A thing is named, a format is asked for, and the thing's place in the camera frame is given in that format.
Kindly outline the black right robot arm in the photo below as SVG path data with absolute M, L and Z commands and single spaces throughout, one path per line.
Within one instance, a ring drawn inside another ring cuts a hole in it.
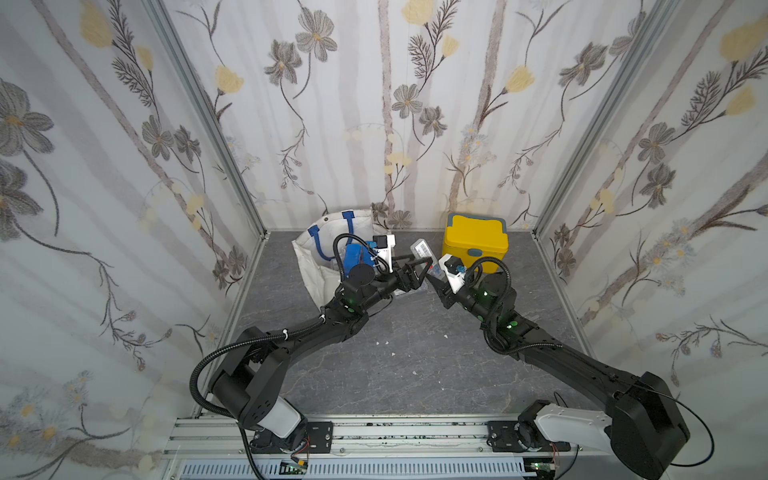
M 644 479 L 659 479 L 688 442 L 690 430 L 660 377 L 631 374 L 562 343 L 515 310 L 512 289 L 482 281 L 453 290 L 445 280 L 428 280 L 445 307 L 458 304 L 480 320 L 492 351 L 543 370 L 595 404 L 583 410 L 534 401 L 517 419 L 522 447 L 586 446 L 613 454 Z

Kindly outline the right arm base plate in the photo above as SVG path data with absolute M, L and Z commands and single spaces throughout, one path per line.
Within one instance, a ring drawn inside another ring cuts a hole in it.
M 567 442 L 546 440 L 537 428 L 528 422 L 489 421 L 487 445 L 494 453 L 570 452 Z

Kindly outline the red label clear case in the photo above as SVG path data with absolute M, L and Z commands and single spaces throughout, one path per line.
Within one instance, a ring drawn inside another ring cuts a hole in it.
M 411 246 L 410 251 L 414 255 L 415 258 L 421 259 L 421 258 L 434 258 L 434 254 L 428 244 L 428 242 L 420 238 L 416 240 Z

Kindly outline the blue compass case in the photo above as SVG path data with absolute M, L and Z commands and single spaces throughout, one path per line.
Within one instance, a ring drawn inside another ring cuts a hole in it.
M 363 245 L 356 241 L 353 241 L 346 247 L 343 257 L 343 271 L 345 277 L 348 277 L 351 270 L 357 265 L 365 264 L 371 267 L 374 266 L 373 256 L 369 251 L 369 247 L 369 242 L 367 242 L 366 245 Z

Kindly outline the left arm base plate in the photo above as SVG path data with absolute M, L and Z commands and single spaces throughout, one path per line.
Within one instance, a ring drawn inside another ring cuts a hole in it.
M 260 439 L 272 450 L 282 453 L 309 452 L 328 454 L 333 442 L 334 423 L 331 421 L 302 421 L 287 437 L 282 438 L 270 430 L 263 430 Z

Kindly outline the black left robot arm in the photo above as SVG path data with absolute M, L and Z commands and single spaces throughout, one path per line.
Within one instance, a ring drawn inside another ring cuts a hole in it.
M 234 419 L 244 430 L 262 428 L 295 448 L 307 436 L 307 420 L 280 396 L 289 368 L 326 346 L 357 335 L 370 319 L 369 309 L 394 292 L 421 287 L 433 264 L 430 257 L 395 258 L 381 273 L 361 264 L 341 281 L 320 313 L 293 327 L 263 332 L 250 328 L 237 341 L 205 356 L 193 369 L 189 390 L 203 409 Z

